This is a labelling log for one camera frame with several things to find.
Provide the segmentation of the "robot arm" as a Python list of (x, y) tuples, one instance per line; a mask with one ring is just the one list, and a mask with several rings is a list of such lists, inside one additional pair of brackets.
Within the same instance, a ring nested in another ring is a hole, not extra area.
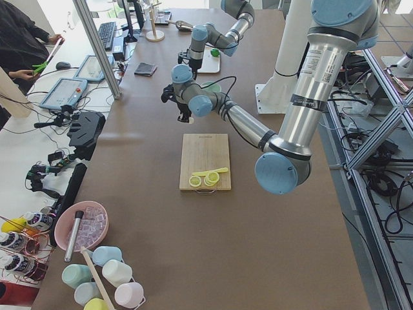
[(232, 28), (226, 34), (222, 34), (212, 23), (195, 25), (192, 27), (190, 47), (186, 52), (178, 53), (177, 62), (182, 64), (184, 59), (188, 60), (194, 79), (197, 77), (197, 71), (202, 67), (207, 44), (231, 57), (243, 34), (254, 24), (254, 9), (248, 1), (222, 0), (221, 9), (237, 20)]
[(304, 59), (298, 65), (297, 83), (281, 97), (275, 112), (284, 114), (279, 132), (274, 132), (243, 110), (229, 95), (212, 92), (196, 82), (205, 47), (211, 45), (231, 56), (254, 24), (254, 9), (247, 1), (222, 1), (221, 9), (236, 22), (226, 33), (212, 23), (192, 28), (191, 44), (179, 54), (172, 69), (172, 82), (164, 88), (163, 102), (173, 101), (180, 111), (178, 120), (189, 122), (217, 112), (231, 123), (249, 144), (261, 150), (255, 175), (264, 190), (286, 194), (310, 175), (310, 142), (325, 111), (332, 87), (349, 52), (376, 44), (379, 1), (310, 1), (312, 21), (299, 36), (307, 43)]

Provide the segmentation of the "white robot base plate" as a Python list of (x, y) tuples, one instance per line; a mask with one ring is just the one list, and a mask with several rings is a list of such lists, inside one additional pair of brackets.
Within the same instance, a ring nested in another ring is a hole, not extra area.
[(255, 84), (256, 106), (259, 114), (285, 114), (296, 82)]

